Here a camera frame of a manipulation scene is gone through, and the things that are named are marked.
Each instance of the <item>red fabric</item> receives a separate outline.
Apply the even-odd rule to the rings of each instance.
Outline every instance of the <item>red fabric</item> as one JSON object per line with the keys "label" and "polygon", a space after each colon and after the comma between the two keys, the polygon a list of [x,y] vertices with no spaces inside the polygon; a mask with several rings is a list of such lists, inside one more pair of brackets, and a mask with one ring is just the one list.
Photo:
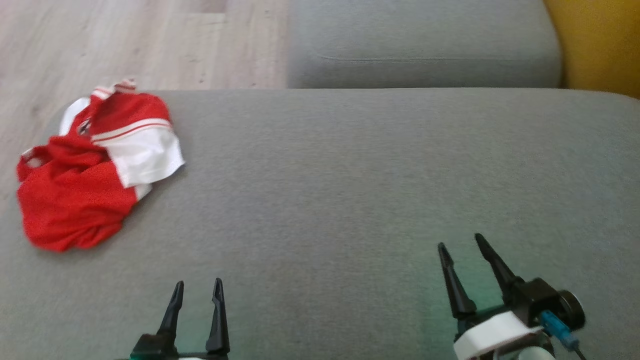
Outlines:
{"label": "red fabric", "polygon": [[33,155],[44,164],[32,168],[34,157],[23,156],[17,167],[24,232],[33,245],[88,249],[120,230],[137,198],[134,188],[122,187],[105,149],[80,136],[52,136]]}
{"label": "red fabric", "polygon": [[94,145],[91,135],[143,119],[169,119],[160,98],[133,89],[126,82],[96,89],[67,135],[52,136],[20,158],[17,196],[33,245],[56,252],[88,249],[120,230],[138,201],[136,192],[122,186],[107,150]]}

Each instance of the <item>blue connector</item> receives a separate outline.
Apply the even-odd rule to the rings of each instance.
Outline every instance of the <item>blue connector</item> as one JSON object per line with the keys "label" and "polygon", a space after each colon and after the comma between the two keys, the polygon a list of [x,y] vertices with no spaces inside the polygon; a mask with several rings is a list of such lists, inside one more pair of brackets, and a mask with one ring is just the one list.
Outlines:
{"label": "blue connector", "polygon": [[578,350],[578,345],[580,344],[578,338],[576,338],[571,333],[569,327],[551,311],[544,310],[542,314],[540,314],[540,325],[542,325],[549,334],[557,337],[565,349],[570,352]]}

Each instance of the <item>gray seat cushion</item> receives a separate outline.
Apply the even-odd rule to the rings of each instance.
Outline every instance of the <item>gray seat cushion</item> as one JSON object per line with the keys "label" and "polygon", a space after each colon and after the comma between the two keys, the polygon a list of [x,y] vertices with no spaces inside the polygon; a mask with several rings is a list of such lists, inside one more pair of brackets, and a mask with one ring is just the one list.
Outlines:
{"label": "gray seat cushion", "polygon": [[292,0],[291,88],[557,87],[542,0]]}
{"label": "gray seat cushion", "polygon": [[[51,254],[0,220],[4,359],[125,357],[186,282],[204,348],[215,277],[231,360],[454,359],[436,251],[480,308],[473,240],[574,292],[590,359],[637,359],[640,102],[535,89],[158,92],[187,165],[97,249]],[[559,359],[573,359],[558,350]]]}

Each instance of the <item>gray ottoman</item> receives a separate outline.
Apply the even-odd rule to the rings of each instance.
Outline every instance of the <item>gray ottoman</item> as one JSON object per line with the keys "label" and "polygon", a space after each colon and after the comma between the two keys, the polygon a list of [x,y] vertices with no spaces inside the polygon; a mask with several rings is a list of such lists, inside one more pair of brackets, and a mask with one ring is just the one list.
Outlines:
{"label": "gray ottoman", "polygon": [[[557,89],[158,92],[185,167],[97,249],[0,219],[2,359],[116,359],[176,281],[204,348],[225,282],[230,360],[455,358],[436,245],[480,308],[473,239],[580,297],[588,359],[639,359],[640,101]],[[563,350],[558,359],[575,359]]]}
{"label": "gray ottoman", "polygon": [[557,87],[542,0],[292,0],[291,88]]}

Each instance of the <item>black cable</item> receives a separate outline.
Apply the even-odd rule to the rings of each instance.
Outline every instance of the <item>black cable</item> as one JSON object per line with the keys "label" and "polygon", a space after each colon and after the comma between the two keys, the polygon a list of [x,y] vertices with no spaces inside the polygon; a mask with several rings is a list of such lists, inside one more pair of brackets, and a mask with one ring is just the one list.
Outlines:
{"label": "black cable", "polygon": [[580,360],[587,360],[587,358],[582,355],[582,352],[579,349],[575,349],[575,353],[578,354]]}

